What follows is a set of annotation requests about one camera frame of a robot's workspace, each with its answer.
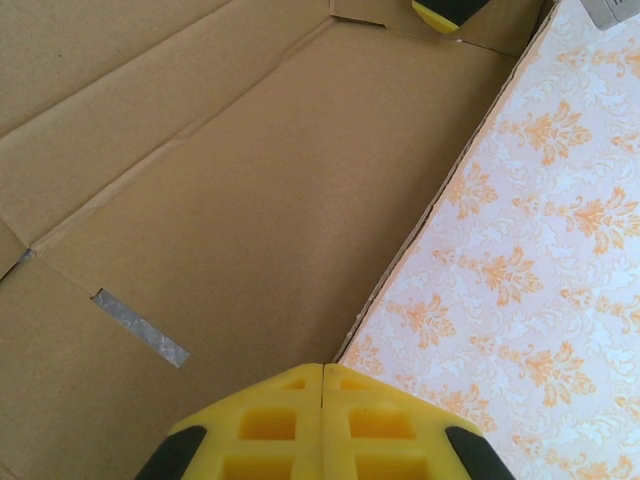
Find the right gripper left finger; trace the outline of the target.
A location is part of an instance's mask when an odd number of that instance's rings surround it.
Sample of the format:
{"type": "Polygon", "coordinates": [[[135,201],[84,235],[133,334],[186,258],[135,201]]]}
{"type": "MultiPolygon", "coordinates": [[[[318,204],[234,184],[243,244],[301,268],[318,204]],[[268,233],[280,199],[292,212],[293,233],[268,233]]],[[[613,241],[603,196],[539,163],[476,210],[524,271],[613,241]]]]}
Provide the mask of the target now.
{"type": "Polygon", "coordinates": [[[304,364],[177,422],[138,479],[320,479],[324,367],[304,364]]]}

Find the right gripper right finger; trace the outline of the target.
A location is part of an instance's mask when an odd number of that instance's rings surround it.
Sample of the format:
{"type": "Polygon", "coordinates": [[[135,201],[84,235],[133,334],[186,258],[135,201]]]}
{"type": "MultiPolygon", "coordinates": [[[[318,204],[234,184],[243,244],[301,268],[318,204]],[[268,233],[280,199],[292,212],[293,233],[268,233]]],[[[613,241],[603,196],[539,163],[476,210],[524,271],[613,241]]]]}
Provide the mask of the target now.
{"type": "Polygon", "coordinates": [[[324,367],[325,479],[512,479],[478,427],[338,364],[324,367]]]}

